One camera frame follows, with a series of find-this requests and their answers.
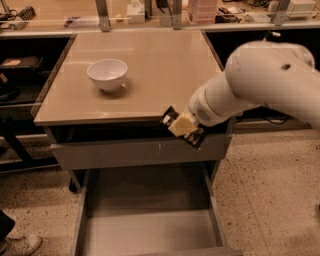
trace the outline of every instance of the pant leg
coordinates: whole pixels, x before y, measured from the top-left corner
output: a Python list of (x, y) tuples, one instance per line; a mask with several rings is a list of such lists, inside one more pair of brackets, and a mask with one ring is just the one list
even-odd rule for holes
[(15, 225), (13, 219), (0, 210), (0, 242), (4, 240)]

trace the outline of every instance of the bowl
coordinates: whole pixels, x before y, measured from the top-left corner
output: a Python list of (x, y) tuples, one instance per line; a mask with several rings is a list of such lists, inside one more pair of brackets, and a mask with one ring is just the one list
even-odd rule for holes
[(87, 74), (98, 88), (113, 92), (124, 84), (127, 71), (128, 66), (123, 61), (104, 59), (91, 64)]

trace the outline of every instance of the white sneaker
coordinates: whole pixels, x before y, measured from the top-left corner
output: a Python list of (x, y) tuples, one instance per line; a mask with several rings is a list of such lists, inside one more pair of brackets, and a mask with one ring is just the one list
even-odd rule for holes
[(41, 244), (41, 237), (28, 235), (19, 239), (6, 238), (6, 249), (3, 256), (29, 256), (34, 253)]

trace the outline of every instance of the speckled floor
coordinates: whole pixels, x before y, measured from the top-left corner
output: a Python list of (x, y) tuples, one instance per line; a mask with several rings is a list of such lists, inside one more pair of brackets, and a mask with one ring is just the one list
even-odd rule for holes
[[(237, 126), (213, 184), (228, 243), (245, 256), (320, 255), (320, 133), (287, 128)], [(68, 185), (59, 167), (0, 176), (11, 236), (43, 236), (34, 255), (70, 254), (79, 195)]]

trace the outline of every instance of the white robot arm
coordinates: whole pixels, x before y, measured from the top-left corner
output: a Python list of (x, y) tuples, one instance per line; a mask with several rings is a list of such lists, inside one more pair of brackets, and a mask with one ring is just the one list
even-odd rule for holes
[(225, 70), (193, 94), (189, 111), (202, 125), (214, 126), (258, 106), (320, 130), (320, 73), (307, 48), (268, 41), (240, 46)]

